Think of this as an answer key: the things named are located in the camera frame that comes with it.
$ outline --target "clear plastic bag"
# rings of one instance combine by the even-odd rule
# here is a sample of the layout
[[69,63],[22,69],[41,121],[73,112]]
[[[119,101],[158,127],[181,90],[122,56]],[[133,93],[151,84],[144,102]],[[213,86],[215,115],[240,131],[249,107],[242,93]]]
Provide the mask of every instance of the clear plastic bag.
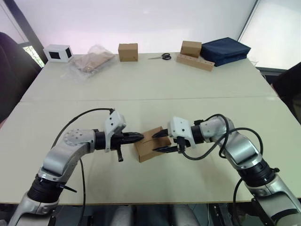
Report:
[[74,56],[68,63],[63,79],[84,81],[103,68],[116,62],[115,55],[100,45],[92,46],[88,53]]

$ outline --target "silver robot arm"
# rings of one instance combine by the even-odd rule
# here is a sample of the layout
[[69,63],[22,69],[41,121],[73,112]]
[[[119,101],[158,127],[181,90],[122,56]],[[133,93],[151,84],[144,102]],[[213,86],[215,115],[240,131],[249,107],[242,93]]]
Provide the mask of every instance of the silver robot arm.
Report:
[[143,139],[140,133],[122,133],[126,122],[117,111],[105,121],[104,132],[97,129],[74,129],[67,132],[62,141],[46,155],[34,182],[18,205],[8,226],[16,226],[25,213],[47,215],[56,208],[79,159],[94,150],[117,150],[119,161],[123,161],[120,146]]
[[[229,129],[234,129],[233,122],[226,119]],[[155,151],[183,153],[185,146],[196,147],[196,144],[218,142],[222,146],[226,133],[226,123],[221,116],[215,116],[207,121],[189,122],[179,117],[173,117],[168,129],[162,130],[153,137],[169,135],[177,143],[175,147],[162,147]],[[261,220],[266,225],[295,226],[301,225],[301,205],[285,183],[262,158],[261,153],[244,135],[237,131],[229,134],[223,150],[224,156],[237,170],[246,187],[254,196],[252,203],[258,211]]]

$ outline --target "blue fabric case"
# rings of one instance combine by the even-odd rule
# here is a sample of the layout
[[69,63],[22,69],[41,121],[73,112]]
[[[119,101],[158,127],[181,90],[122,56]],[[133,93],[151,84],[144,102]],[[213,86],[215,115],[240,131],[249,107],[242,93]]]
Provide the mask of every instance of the blue fabric case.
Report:
[[250,49],[231,38],[224,38],[202,44],[201,56],[205,60],[215,62],[215,66],[218,67],[245,59]]

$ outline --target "table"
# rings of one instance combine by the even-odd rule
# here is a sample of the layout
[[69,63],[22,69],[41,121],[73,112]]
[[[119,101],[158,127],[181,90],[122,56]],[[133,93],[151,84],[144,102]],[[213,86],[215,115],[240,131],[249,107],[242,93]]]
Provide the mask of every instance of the table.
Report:
[[65,63],[48,62],[22,101],[62,100],[143,100],[206,97],[275,97],[248,59],[215,67],[212,72],[171,60],[139,54],[138,62],[116,60],[86,82],[76,83],[61,78]]
[[[20,202],[31,186],[57,133],[75,115],[95,107],[115,107],[125,115],[124,131],[144,132],[167,127],[172,116],[193,123],[214,113],[231,118],[236,127],[256,130],[264,142],[264,158],[292,192],[301,197],[301,127],[277,97],[192,98],[125,101],[23,101],[0,129],[0,203]],[[101,129],[107,113],[93,112],[75,121],[69,129]],[[256,137],[248,132],[258,146]],[[188,154],[201,154],[212,144],[200,144]],[[124,162],[115,151],[103,150],[85,155],[87,203],[189,203],[231,202],[239,176],[218,149],[201,161],[190,161],[178,153],[138,162],[134,145],[122,146]],[[82,204],[80,166],[67,183],[78,193],[63,191],[60,204]],[[238,201],[251,195],[241,186]]]

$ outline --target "wooden block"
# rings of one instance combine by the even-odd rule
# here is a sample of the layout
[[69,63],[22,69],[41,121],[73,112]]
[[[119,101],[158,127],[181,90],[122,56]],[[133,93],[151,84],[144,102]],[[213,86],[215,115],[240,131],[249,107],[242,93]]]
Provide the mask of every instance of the wooden block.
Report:
[[202,49],[202,43],[198,41],[183,41],[181,54],[198,58]]
[[155,152],[153,149],[157,147],[170,146],[171,143],[168,137],[152,138],[152,135],[162,130],[158,127],[143,133],[144,138],[135,143],[135,148],[139,156],[139,162],[146,161],[163,153]]
[[138,44],[119,44],[118,53],[121,62],[138,61]]
[[214,62],[210,62],[210,61],[207,61],[207,60],[186,56],[186,55],[183,55],[183,54],[179,54],[177,56],[176,61],[178,63],[181,63],[181,64],[189,65],[189,66],[192,66],[192,67],[197,67],[197,68],[207,70],[207,71],[212,71],[213,66],[214,66]]

